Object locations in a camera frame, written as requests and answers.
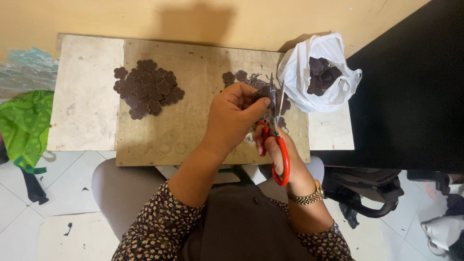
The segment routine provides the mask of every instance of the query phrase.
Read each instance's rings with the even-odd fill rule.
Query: green cloth
[[[52,91],[33,91],[0,104],[0,132],[6,153],[27,173],[46,172],[35,165],[47,147],[52,105]]]

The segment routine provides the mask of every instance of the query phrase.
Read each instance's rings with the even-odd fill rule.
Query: black panel
[[[352,151],[326,165],[464,171],[464,1],[432,0],[351,56]]]

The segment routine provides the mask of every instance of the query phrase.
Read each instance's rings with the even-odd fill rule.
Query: patterned blouse
[[[287,204],[270,200],[288,214]],[[165,182],[122,236],[112,260],[177,260],[177,251],[200,219],[202,209],[178,201]],[[353,260],[337,224],[321,233],[296,236],[318,261]]]

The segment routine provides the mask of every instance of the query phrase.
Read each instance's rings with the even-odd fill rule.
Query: yellow wall
[[[342,34],[346,56],[428,0],[1,0],[0,62],[57,33],[164,39],[277,51],[302,34]]]

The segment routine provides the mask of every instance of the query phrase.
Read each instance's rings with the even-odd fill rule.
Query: red scissors
[[[269,83],[271,88],[273,88],[274,84],[272,82],[272,73],[271,73],[271,82]],[[276,171],[274,170],[274,163],[272,163],[272,176],[274,177],[274,180],[279,186],[285,186],[287,185],[289,178],[290,178],[290,159],[289,159],[289,154],[287,152],[287,147],[285,146],[284,139],[279,136],[279,132],[277,130],[277,124],[279,122],[279,117],[280,117],[280,111],[282,109],[282,103],[284,101],[284,89],[285,89],[285,84],[282,84],[282,88],[280,88],[278,92],[278,96],[276,98],[276,106],[274,108],[268,109],[268,119],[263,119],[258,123],[258,126],[260,125],[266,125],[263,128],[263,133],[261,134],[261,137],[263,138],[263,144],[266,141],[268,137],[274,137],[276,139],[277,144],[280,147],[280,151],[282,152],[282,160],[284,162],[284,172],[283,177],[284,179],[281,180],[279,175],[277,175]],[[260,155],[261,157],[266,156],[266,148],[263,146],[263,153]]]

